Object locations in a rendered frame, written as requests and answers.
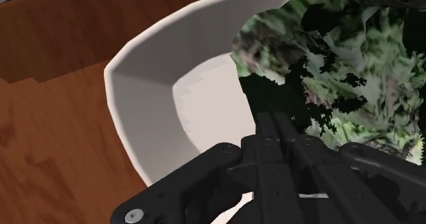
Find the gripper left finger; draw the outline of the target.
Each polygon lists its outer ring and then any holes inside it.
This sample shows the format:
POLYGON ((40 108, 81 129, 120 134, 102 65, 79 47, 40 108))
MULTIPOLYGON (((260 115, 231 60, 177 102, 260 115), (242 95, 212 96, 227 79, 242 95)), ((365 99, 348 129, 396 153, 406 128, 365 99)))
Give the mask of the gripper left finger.
POLYGON ((286 142, 296 136, 284 113, 260 113, 256 133, 241 145, 218 143, 119 205, 111 224, 212 224, 243 194, 253 200, 231 224, 304 224, 286 161, 286 142))

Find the green leafy lettuce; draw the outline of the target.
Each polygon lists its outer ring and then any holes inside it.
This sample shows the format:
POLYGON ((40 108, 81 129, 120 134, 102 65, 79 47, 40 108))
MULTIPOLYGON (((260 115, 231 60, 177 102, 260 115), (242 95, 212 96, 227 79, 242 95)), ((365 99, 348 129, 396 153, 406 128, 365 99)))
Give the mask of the green leafy lettuce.
POLYGON ((250 17, 231 58, 252 114, 426 161, 426 0, 290 0, 250 17))

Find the white bowl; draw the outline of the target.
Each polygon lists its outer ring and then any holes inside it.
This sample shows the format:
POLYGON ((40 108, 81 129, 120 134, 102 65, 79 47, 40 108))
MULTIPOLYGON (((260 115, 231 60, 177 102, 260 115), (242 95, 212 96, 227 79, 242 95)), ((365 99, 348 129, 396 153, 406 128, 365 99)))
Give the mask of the white bowl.
MULTIPOLYGON (((125 151, 147 188, 218 143, 255 134, 230 59, 252 15, 289 0, 199 0, 130 40, 104 70, 106 99, 125 151)), ((253 200, 245 193, 212 224, 253 200)))

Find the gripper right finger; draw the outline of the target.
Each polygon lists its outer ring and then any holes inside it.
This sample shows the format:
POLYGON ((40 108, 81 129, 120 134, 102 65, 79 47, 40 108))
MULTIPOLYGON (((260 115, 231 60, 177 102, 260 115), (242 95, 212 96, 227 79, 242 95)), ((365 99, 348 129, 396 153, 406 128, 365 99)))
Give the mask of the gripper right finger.
POLYGON ((338 151, 272 116, 298 190, 326 193, 347 224, 426 224, 426 168, 360 143, 338 151))

